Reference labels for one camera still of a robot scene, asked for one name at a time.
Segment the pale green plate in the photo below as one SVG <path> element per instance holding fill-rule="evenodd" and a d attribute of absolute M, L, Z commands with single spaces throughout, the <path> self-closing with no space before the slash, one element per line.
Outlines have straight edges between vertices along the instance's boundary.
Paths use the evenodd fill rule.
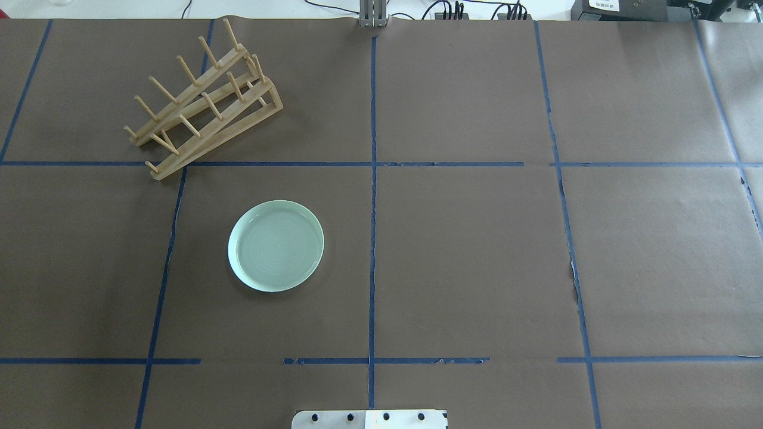
<path fill-rule="evenodd" d="M 280 293 L 317 270 L 324 247 L 316 215 L 302 204 L 278 199 L 251 207 L 238 219 L 227 241 L 227 259 L 244 285 Z"/>

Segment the wooden dish rack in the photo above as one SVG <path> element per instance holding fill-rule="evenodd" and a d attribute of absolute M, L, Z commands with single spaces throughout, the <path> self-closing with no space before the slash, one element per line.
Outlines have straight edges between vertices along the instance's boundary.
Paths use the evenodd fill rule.
<path fill-rule="evenodd" d="M 192 73 L 183 57 L 177 56 L 189 78 L 189 85 L 182 92 L 172 94 L 150 76 L 149 81 L 168 103 L 153 111 L 141 97 L 134 97 L 148 120 L 137 130 L 129 126 L 123 130 L 136 147 L 156 143 L 168 152 L 160 163 L 144 163 L 156 181 L 196 162 L 284 108 L 277 87 L 265 74 L 258 56 L 237 40 L 227 17 L 222 22 L 232 45 L 223 57 L 215 57 L 204 36 L 198 40 L 208 65 L 200 74 Z"/>

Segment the white mounting plate with bolts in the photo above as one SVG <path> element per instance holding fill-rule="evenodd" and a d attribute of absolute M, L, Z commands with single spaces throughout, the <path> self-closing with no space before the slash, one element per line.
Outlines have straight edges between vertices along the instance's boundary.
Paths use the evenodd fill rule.
<path fill-rule="evenodd" d="M 291 428 L 448 428 L 447 412 L 436 409 L 301 411 Z"/>

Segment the brown paper table cover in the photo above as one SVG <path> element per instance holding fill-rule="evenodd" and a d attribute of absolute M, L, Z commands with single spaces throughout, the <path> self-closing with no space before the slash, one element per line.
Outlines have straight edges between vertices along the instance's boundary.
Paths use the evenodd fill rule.
<path fill-rule="evenodd" d="M 163 181 L 123 125 L 222 19 L 2 21 L 2 427 L 761 427 L 761 25 L 229 17 L 284 108 Z M 317 270 L 227 241 L 308 207 Z"/>

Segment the black power strip left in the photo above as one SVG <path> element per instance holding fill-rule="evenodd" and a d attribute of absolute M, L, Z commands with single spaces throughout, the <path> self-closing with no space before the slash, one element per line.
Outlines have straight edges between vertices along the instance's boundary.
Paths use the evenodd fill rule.
<path fill-rule="evenodd" d="M 442 6 L 441 11 L 435 11 L 437 5 Z M 436 21 L 465 21 L 469 19 L 466 2 L 461 1 L 436 1 L 427 9 L 427 13 Z"/>

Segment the black power strip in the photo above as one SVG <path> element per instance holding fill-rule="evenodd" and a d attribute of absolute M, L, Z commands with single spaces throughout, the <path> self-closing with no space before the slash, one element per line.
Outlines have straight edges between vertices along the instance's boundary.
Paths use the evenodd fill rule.
<path fill-rule="evenodd" d="M 497 21 L 531 21 L 532 16 L 521 2 L 515 2 L 496 7 L 491 19 Z"/>
<path fill-rule="evenodd" d="M 435 11 L 437 5 L 442 6 L 441 11 Z M 465 21 L 469 19 L 466 2 L 461 1 L 436 1 L 427 9 L 427 13 L 436 21 Z"/>

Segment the black power strip right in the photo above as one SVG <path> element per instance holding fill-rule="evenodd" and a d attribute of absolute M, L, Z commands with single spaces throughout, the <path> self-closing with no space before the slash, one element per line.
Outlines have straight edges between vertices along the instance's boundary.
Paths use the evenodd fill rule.
<path fill-rule="evenodd" d="M 521 2 L 515 2 L 496 7 L 491 19 L 497 21 L 531 21 L 532 16 Z"/>

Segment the black box with label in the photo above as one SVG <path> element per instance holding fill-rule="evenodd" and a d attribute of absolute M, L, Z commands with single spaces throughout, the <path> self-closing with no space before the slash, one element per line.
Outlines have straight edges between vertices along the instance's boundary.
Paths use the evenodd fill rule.
<path fill-rule="evenodd" d="M 666 1 L 575 1 L 572 21 L 668 21 Z"/>

